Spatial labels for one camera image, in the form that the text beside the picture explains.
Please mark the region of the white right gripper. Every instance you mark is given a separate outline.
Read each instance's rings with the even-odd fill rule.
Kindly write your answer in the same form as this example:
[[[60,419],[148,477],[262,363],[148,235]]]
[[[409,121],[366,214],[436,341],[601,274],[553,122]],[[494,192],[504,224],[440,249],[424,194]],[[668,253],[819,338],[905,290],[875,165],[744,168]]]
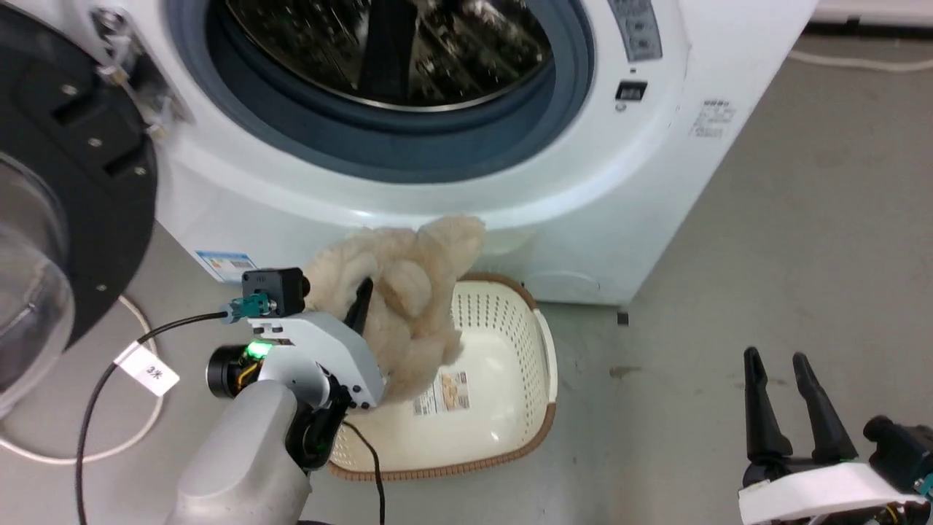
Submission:
[[[929,455],[877,452],[854,461],[854,448],[829,395],[802,352],[792,358],[806,404],[814,449],[791,458],[767,392],[759,349],[743,353],[746,451],[750,465],[738,491],[743,524],[926,524]]]

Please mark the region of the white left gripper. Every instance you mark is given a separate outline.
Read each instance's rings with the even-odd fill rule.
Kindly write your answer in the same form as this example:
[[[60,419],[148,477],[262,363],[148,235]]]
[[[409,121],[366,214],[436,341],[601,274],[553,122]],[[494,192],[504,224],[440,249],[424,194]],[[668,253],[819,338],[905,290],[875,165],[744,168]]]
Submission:
[[[386,382],[364,341],[373,282],[364,278],[343,322],[322,312],[253,319],[259,338],[270,344],[259,380],[283,384],[300,402],[326,408],[341,392],[352,408],[376,408]]]

